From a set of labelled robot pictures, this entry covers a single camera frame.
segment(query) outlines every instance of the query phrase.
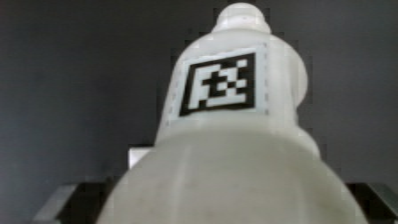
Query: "black and white square marker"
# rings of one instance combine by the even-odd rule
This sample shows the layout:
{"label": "black and white square marker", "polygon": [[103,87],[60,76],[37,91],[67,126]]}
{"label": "black and white square marker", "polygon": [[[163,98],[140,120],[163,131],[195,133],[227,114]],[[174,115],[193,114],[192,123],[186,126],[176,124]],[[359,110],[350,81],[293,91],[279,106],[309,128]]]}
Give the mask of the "black and white square marker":
{"label": "black and white square marker", "polygon": [[255,107],[255,53],[188,66],[179,116]]}

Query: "white plastic bottle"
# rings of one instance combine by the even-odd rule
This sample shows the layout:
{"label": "white plastic bottle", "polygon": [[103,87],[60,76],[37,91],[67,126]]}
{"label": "white plastic bottle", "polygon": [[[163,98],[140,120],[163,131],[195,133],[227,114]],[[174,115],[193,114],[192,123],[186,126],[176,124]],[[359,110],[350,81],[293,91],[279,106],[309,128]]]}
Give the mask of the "white plastic bottle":
{"label": "white plastic bottle", "polygon": [[305,88],[298,54],[232,4],[179,57],[154,149],[97,224],[366,224],[296,125]]}

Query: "bottle body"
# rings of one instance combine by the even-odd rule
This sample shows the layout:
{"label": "bottle body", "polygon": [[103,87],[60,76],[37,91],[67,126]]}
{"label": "bottle body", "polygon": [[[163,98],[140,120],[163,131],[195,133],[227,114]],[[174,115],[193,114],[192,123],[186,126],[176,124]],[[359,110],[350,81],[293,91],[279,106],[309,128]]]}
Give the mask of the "bottle body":
{"label": "bottle body", "polygon": [[176,123],[122,177],[97,224],[366,224],[307,150],[311,138],[286,129],[236,113]]}

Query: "black object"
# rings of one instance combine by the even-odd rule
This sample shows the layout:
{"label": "black object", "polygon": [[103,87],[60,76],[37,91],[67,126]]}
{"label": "black object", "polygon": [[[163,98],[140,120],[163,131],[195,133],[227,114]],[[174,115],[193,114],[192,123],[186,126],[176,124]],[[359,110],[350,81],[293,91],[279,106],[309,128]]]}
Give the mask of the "black object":
{"label": "black object", "polygon": [[369,224],[398,223],[398,196],[383,184],[346,184]]}

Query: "black surface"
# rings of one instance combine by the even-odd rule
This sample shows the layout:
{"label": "black surface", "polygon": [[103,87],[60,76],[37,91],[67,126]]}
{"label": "black surface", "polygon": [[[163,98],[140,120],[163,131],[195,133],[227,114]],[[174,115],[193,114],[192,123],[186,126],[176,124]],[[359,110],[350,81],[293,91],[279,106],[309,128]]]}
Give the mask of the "black surface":
{"label": "black surface", "polygon": [[369,223],[375,222],[392,224],[394,220],[398,220],[398,217],[369,185],[366,183],[351,183],[348,184],[348,189],[355,197]]}
{"label": "black surface", "polygon": [[[64,182],[126,169],[151,144],[172,62],[227,1],[0,2],[0,223]],[[350,182],[398,183],[398,1],[266,0],[303,57],[300,124]]]}
{"label": "black surface", "polygon": [[94,224],[104,199],[108,196],[106,183],[81,183],[56,215],[60,224]]}

